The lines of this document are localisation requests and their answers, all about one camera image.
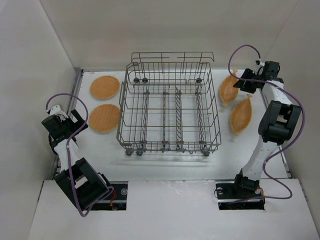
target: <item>dish rack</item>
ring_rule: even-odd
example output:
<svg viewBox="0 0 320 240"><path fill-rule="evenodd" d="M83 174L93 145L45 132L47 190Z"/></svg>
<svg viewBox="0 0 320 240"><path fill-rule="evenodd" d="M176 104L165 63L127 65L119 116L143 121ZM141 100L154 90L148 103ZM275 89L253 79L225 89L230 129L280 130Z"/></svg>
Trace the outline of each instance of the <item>dish rack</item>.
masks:
<svg viewBox="0 0 320 240"><path fill-rule="evenodd" d="M212 52L134 52L120 90L125 153L200 152L221 144Z"/></svg>

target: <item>white wall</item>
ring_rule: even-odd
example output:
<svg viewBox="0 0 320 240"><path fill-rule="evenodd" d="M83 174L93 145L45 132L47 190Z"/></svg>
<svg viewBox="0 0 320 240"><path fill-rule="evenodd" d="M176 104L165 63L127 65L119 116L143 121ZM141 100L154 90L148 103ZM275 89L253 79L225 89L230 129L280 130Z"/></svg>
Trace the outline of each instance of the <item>white wall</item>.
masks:
<svg viewBox="0 0 320 240"><path fill-rule="evenodd" d="M39 0L0 0L0 239L25 240L54 155L47 99L75 72Z"/></svg>
<svg viewBox="0 0 320 240"><path fill-rule="evenodd" d="M285 153L292 176L305 190L320 232L320 1L300 0L274 43L267 60L280 62L285 89L296 95L306 111L301 138Z"/></svg>
<svg viewBox="0 0 320 240"><path fill-rule="evenodd" d="M266 55L298 0L41 0L72 64L123 70L132 52L212 51L225 67L253 44ZM252 51L234 59L251 64Z"/></svg>

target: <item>round placemat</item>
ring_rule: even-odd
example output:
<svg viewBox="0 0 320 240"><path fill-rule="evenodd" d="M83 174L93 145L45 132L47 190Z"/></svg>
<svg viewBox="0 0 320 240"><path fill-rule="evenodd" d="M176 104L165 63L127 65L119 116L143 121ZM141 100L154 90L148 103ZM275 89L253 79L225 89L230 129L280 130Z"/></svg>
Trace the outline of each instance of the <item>round placemat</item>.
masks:
<svg viewBox="0 0 320 240"><path fill-rule="evenodd" d="M112 104L97 106L90 114L89 124L97 132L106 133L118 126L120 109Z"/></svg>
<svg viewBox="0 0 320 240"><path fill-rule="evenodd" d="M90 93L97 99L109 99L117 94L119 88L120 83L114 76L101 76L91 84Z"/></svg>

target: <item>white table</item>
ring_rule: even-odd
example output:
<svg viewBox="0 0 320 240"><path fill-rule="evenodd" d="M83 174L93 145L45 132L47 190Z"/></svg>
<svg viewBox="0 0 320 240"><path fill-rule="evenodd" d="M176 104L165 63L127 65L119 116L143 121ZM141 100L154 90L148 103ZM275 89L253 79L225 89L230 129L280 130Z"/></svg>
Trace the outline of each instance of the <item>white table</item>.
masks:
<svg viewBox="0 0 320 240"><path fill-rule="evenodd" d="M129 181L127 209L82 218L54 181L45 181L29 240L319 240L297 179L282 179L288 200L265 210L219 210L215 181ZM269 196L289 193L262 179Z"/></svg>
<svg viewBox="0 0 320 240"><path fill-rule="evenodd" d="M116 129L106 134L98 134L90 126L76 137L79 156L85 157L96 171L105 174L110 181L234 179L256 147L258 126L266 108L261 94L257 91L251 98L253 109L250 125L238 136L233 136L230 114L233 107L247 97L247 93L239 91L235 101L227 107L223 106L219 97L219 87L228 74L227 69L212 70L222 144L209 157L204 157L201 153L182 156L182 153L176 152L166 154L147 152L142 156L134 153L132 156L126 156L124 148L116 140ZM114 104L119 107L119 92L108 100L97 100L90 94L91 83L104 75L114 76L120 82L125 78L124 71L85 72L78 96L87 105L89 114L101 104ZM85 111L80 102L77 102L76 109L85 118ZM267 171L276 178L287 178L281 155L268 163Z"/></svg>

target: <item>metal wire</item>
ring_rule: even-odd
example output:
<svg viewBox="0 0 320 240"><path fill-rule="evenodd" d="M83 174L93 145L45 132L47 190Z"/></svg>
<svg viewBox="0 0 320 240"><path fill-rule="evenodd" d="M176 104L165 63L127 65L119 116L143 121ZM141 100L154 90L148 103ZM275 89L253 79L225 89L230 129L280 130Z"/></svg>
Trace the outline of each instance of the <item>metal wire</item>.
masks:
<svg viewBox="0 0 320 240"><path fill-rule="evenodd" d="M119 143L132 153L216 151L212 62L212 52L134 52L120 90Z"/></svg>

